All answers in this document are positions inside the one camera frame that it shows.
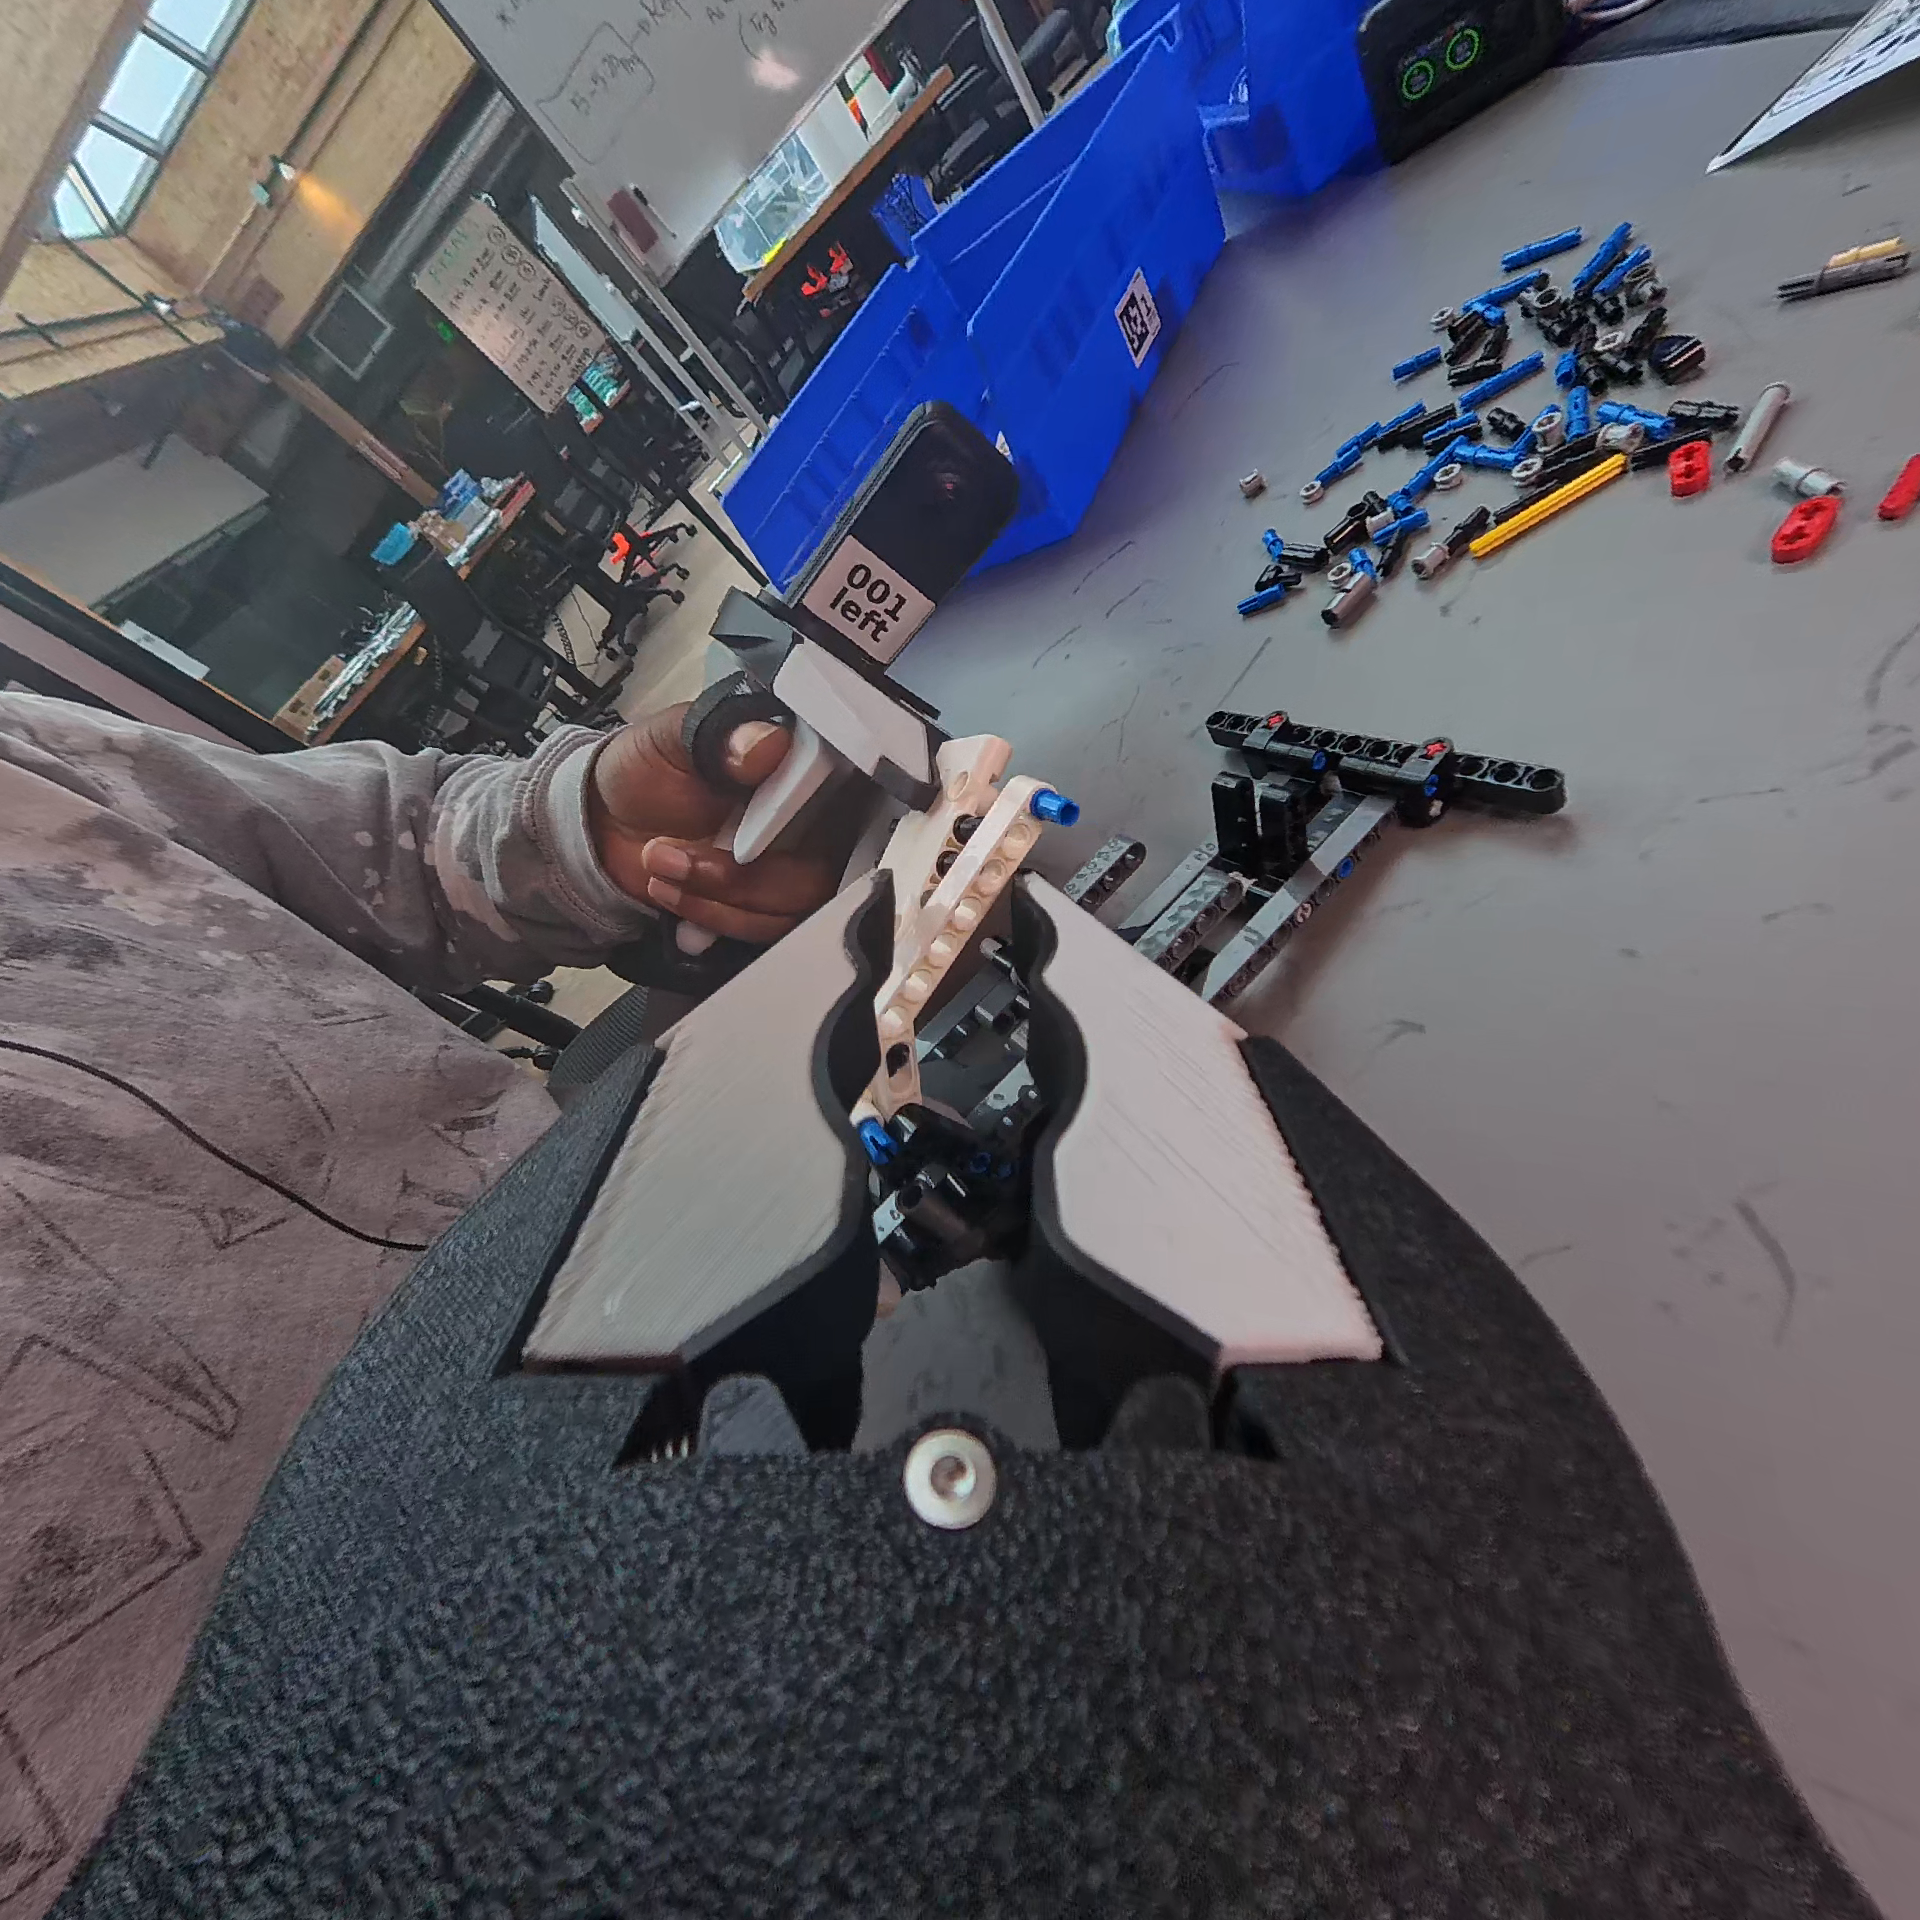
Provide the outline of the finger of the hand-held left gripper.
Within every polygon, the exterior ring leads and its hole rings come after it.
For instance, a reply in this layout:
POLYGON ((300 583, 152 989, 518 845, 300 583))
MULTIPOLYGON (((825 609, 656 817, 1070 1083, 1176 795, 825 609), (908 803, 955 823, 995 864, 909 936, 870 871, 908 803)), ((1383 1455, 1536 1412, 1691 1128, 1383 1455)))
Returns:
POLYGON ((925 713, 887 679, 870 679, 820 644, 792 644, 773 681, 791 719, 799 769, 853 771, 892 800, 935 803, 945 743, 925 713))

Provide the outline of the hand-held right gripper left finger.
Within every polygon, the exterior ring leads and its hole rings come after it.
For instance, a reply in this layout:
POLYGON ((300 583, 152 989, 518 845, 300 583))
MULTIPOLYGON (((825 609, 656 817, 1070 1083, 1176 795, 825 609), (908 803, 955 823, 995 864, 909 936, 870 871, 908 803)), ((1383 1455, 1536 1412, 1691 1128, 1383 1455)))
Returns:
POLYGON ((870 1159, 889 877, 862 877, 671 1025, 520 1343, 540 1373, 761 1377, 851 1449, 879 1289, 870 1159))

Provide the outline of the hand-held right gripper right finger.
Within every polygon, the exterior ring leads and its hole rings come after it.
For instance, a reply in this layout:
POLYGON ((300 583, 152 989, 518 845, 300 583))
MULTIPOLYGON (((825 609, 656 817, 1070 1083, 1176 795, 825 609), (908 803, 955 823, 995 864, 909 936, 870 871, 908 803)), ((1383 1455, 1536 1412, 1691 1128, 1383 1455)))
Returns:
POLYGON ((1241 1027, 1039 877, 1016 967, 1039 1097, 1016 1298, 1062 1449, 1097 1449, 1140 1387, 1176 1384, 1209 1428, 1239 1372, 1377 1362, 1241 1027))

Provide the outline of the partly built toy truck chassis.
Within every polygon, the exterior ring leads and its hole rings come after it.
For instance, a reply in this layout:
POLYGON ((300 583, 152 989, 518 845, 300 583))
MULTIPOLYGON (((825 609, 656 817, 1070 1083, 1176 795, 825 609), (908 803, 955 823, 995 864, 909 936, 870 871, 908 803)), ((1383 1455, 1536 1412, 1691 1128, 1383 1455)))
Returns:
MULTIPOLYGON (((1542 819, 1564 773, 1528 759, 1309 728, 1285 712, 1214 712, 1230 757, 1212 834, 1129 912, 1117 936, 1203 1002, 1230 1008, 1352 876, 1388 826, 1424 829, 1465 807, 1542 819)), ((869 1124, 879 1274, 897 1293, 1006 1253, 1041 1104, 1025 1066, 1031 1000, 1008 919, 980 930, 919 1023, 919 1107, 869 1124)))

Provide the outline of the pile of blue black pins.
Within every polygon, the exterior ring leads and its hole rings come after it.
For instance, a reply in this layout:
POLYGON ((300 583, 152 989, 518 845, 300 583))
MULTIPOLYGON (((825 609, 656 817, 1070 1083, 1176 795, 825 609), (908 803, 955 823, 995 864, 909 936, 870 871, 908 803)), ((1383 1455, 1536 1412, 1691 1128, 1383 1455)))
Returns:
POLYGON ((1630 474, 1710 484, 1743 409, 1696 392, 1708 346, 1668 322, 1655 250, 1632 221, 1552 232, 1500 253, 1495 284, 1439 307, 1431 338, 1390 370, 1412 405, 1340 441, 1300 487, 1323 508, 1368 461, 1408 461, 1308 540, 1262 538, 1264 564, 1237 618, 1323 588, 1340 631, 1383 585, 1431 585, 1488 561, 1630 474))

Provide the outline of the person's left forearm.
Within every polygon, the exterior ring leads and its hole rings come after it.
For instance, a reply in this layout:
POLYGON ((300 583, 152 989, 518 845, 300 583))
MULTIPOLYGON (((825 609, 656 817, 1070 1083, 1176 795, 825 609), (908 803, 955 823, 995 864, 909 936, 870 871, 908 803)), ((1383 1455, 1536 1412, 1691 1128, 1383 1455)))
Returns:
POLYGON ((187 948, 296 922, 401 988, 451 992, 591 970, 649 909, 593 853, 607 733, 531 759, 374 741, 255 757, 35 693, 7 693, 5 904, 136 924, 187 948))

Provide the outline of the blue plastic bin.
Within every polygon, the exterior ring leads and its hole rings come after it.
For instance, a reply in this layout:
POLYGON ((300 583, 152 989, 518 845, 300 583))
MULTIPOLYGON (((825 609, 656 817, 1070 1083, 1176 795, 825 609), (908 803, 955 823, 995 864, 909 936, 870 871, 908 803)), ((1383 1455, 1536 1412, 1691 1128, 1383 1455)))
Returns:
POLYGON ((913 239, 736 472, 727 514, 784 591, 904 417, 944 401, 1019 505, 979 564, 1068 540, 1225 236, 1163 21, 913 239))
POLYGON ((1376 152, 1360 75, 1363 2, 1237 2, 1197 84, 1217 191, 1302 201, 1376 152))

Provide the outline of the cluttered workbench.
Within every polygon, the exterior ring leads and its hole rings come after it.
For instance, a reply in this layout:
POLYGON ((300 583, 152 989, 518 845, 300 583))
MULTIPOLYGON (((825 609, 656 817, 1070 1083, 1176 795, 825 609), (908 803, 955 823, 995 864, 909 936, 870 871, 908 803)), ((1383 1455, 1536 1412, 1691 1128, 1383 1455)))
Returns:
MULTIPOLYGON (((516 521, 537 503, 537 490, 520 476, 501 484, 487 499, 487 512, 470 525, 452 530, 462 540, 452 546, 436 546, 430 540, 416 545, 401 569, 408 579, 419 563, 444 564, 457 579, 469 580, 483 561, 493 554, 516 528, 516 521)), ((348 653, 326 659, 294 695, 277 708, 271 728, 296 748, 312 748, 336 738, 381 683, 424 647, 424 619, 408 593, 391 597, 389 610, 368 635, 353 642, 348 653)))

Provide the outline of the white chart board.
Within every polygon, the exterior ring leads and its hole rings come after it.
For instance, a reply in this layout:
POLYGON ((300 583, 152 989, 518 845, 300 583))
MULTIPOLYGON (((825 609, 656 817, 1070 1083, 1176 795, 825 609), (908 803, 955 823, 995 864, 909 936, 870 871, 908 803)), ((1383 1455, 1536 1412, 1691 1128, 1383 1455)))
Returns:
POLYGON ((540 417, 569 409, 605 332, 484 200, 470 200, 413 289, 540 417))

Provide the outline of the black device with green lights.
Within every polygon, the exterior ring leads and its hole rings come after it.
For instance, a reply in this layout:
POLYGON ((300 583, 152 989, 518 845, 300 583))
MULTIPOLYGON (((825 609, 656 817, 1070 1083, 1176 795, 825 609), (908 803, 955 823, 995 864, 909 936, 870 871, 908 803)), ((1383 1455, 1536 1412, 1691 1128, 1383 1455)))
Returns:
POLYGON ((1355 55, 1383 162, 1400 162, 1557 60, 1561 2, 1376 2, 1355 55))

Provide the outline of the pile of red white pieces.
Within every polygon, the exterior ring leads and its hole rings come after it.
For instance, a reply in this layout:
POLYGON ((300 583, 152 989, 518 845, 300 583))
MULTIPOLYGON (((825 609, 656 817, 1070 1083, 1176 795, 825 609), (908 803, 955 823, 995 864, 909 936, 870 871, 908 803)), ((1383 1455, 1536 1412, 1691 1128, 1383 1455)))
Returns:
POLYGON ((1792 453, 1801 394, 1782 378, 1764 383, 1750 401, 1680 397, 1664 407, 1668 472, 1676 499, 1710 490, 1743 490, 1768 511, 1764 561, 1779 572, 1822 561, 1849 520, 1869 528, 1915 523, 1918 457, 1849 472, 1833 460, 1792 453))

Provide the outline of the large skylight window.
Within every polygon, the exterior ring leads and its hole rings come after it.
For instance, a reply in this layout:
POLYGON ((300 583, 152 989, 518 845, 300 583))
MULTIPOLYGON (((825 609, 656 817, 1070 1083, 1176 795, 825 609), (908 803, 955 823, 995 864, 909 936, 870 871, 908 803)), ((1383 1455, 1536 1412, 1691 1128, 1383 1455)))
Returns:
POLYGON ((128 232, 216 77, 252 2, 151 2, 54 186, 43 239, 128 232))

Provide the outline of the black tan pin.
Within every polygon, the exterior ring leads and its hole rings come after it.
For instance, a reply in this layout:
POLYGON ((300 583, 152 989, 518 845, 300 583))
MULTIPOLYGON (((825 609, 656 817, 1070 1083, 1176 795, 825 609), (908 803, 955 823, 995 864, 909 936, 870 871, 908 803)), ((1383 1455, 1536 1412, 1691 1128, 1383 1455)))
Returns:
POLYGON ((1905 247, 1905 241, 1895 236, 1884 242, 1845 250, 1823 260, 1814 273, 1781 281, 1775 300, 1782 304, 1804 304, 1863 290, 1904 280, 1911 266, 1913 252, 1905 247))

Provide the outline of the printed sticker sheet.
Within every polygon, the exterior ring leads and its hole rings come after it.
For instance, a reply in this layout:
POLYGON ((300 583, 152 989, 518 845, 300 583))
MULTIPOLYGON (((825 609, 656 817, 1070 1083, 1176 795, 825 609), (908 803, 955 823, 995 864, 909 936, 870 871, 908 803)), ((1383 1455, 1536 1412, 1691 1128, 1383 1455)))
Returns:
POLYGON ((1816 119, 1859 91, 1918 66, 1918 2, 1879 2, 1825 49, 1752 123, 1721 153, 1708 173, 1759 153, 1775 137, 1816 119))

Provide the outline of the wall whiteboard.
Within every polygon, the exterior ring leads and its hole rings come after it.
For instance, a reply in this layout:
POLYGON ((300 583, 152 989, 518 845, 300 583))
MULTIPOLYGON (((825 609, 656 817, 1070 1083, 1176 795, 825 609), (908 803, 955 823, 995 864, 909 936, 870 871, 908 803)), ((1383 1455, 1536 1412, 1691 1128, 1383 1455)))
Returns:
POLYGON ((669 276, 902 2, 439 2, 577 200, 669 276))

